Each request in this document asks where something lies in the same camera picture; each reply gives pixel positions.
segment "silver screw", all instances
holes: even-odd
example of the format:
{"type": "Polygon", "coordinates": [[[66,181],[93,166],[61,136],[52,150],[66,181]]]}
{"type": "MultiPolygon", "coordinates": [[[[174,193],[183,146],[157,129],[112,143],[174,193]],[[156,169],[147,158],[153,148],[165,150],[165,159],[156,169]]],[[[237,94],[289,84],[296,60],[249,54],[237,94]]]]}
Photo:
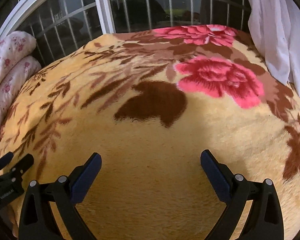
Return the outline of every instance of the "silver screw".
{"type": "Polygon", "coordinates": [[[29,185],[30,187],[34,187],[37,184],[35,180],[30,181],[29,185]]]}
{"type": "Polygon", "coordinates": [[[237,175],[235,176],[235,179],[236,179],[237,181],[243,181],[243,176],[242,176],[241,174],[237,174],[237,175]]]}
{"type": "Polygon", "coordinates": [[[66,182],[66,180],[67,180],[67,177],[66,177],[66,176],[61,176],[61,177],[59,177],[59,179],[58,179],[58,181],[59,181],[60,183],[64,183],[64,182],[66,182]]]}
{"type": "Polygon", "coordinates": [[[272,185],[272,180],[271,179],[266,179],[266,184],[268,184],[269,186],[272,185]]]}

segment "white window frame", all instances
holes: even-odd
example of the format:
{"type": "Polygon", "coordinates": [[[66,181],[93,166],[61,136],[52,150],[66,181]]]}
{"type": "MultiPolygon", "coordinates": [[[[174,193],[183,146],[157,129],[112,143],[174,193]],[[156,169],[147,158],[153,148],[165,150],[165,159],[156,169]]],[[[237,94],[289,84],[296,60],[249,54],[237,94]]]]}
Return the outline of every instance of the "white window frame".
{"type": "MultiPolygon", "coordinates": [[[[46,0],[20,0],[0,27],[0,40],[15,31],[21,23],[46,0]]],[[[114,21],[110,0],[96,0],[100,25],[103,33],[114,33],[114,21]]]]}

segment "pillow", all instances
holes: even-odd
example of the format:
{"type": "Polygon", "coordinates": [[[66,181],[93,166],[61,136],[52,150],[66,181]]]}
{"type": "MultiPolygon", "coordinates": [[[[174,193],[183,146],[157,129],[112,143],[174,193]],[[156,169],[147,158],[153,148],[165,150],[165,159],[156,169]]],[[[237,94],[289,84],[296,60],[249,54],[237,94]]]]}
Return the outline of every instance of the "pillow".
{"type": "Polygon", "coordinates": [[[20,60],[3,79],[0,84],[0,127],[24,83],[40,69],[40,63],[28,56],[20,60]]]}
{"type": "Polygon", "coordinates": [[[0,41],[0,83],[22,58],[32,53],[36,39],[26,32],[15,31],[0,41]]]}

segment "sheer curtain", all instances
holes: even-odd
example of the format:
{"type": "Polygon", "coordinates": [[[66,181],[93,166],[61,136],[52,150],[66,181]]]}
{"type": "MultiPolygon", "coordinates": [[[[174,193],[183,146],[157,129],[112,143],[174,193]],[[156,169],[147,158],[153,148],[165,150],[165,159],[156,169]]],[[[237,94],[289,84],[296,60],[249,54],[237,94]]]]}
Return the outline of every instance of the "sheer curtain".
{"type": "Polygon", "coordinates": [[[300,10],[293,0],[249,0],[252,39],[279,82],[295,84],[300,96],[300,10]]]}

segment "floral blanket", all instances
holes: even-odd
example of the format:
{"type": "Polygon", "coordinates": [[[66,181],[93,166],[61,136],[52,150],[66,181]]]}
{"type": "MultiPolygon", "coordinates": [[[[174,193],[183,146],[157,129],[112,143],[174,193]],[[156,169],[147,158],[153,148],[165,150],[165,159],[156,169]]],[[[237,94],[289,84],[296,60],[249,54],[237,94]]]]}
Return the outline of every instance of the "floral blanket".
{"type": "MultiPolygon", "coordinates": [[[[0,132],[10,166],[34,156],[24,188],[102,156],[77,205],[102,240],[204,239],[225,207],[200,166],[205,149],[248,180],[274,181],[291,240],[300,229],[300,98],[269,74],[246,33],[201,25],[103,35],[33,76],[0,132]]],[[[11,204],[15,231],[22,200],[11,204]]]]}

